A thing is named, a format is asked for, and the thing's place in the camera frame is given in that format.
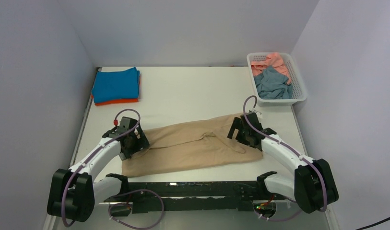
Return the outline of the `beige t shirt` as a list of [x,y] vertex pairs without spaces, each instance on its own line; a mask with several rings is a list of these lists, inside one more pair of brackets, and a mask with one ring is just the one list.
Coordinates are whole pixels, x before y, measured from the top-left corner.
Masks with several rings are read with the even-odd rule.
[[122,175],[140,177],[261,160],[260,150],[227,137],[234,118],[239,116],[224,115],[145,130],[149,148],[122,161]]

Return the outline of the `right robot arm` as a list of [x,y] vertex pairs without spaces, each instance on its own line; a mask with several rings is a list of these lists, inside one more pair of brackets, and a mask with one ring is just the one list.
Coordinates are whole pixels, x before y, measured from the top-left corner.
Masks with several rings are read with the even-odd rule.
[[329,163],[299,153],[271,128],[263,128],[255,112],[233,119],[228,138],[258,149],[276,159],[293,176],[270,171],[257,177],[256,194],[262,199],[281,195],[297,203],[305,213],[322,211],[339,199]]

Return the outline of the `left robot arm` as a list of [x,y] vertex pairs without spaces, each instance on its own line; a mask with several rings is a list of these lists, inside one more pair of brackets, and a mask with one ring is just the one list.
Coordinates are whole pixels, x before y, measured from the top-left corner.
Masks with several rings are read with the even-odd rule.
[[96,148],[68,169],[58,169],[52,176],[47,213],[72,222],[85,222],[94,207],[113,197],[125,200],[129,195],[126,176],[111,173],[94,182],[103,168],[116,156],[130,159],[133,154],[149,147],[138,120],[122,117],[120,123],[102,135]]

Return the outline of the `grey-blue t shirt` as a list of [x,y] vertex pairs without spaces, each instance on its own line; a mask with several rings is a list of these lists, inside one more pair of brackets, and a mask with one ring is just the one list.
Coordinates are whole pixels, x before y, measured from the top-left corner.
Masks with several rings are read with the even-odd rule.
[[257,94],[265,100],[291,99],[293,86],[288,80],[286,75],[278,72],[273,66],[268,66],[254,76]]

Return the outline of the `white plastic basket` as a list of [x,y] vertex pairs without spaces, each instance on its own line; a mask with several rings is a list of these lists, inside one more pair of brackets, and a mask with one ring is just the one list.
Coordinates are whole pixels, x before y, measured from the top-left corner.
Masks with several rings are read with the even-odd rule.
[[252,61],[261,61],[263,60],[266,55],[269,54],[267,52],[260,52],[260,53],[250,53],[247,55],[247,61],[248,61],[248,68],[250,72],[250,78],[251,82],[253,84],[253,90],[254,94],[257,97],[257,105],[258,106],[274,106],[274,105],[293,105],[296,102],[304,101],[307,98],[306,89],[304,86],[304,83],[302,81],[302,78],[297,70],[297,66],[295,65],[292,57],[287,53],[279,53],[281,57],[283,58],[285,62],[285,66],[288,68],[289,75],[291,77],[291,84],[293,86],[293,93],[291,99],[277,99],[277,100],[265,100],[261,99],[256,90],[256,85],[254,82],[254,76],[252,75],[251,70],[251,62]]

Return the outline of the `pink t shirt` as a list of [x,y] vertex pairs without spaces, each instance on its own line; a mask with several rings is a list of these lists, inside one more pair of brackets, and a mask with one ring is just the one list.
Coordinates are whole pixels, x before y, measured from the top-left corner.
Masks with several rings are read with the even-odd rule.
[[276,71],[288,77],[286,82],[287,85],[290,85],[292,80],[289,75],[288,68],[285,66],[285,62],[281,55],[278,52],[269,53],[266,57],[261,61],[252,61],[251,62],[251,70],[252,75],[257,76],[262,73],[264,69],[272,66]]

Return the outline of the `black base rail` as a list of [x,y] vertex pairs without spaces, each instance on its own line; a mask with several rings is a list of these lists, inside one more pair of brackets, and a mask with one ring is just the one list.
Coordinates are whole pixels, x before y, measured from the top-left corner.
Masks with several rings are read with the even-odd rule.
[[111,210],[125,216],[156,211],[237,210],[273,215],[276,201],[285,197],[269,193],[256,181],[146,182],[129,183],[123,195],[110,197],[110,204],[127,204]]

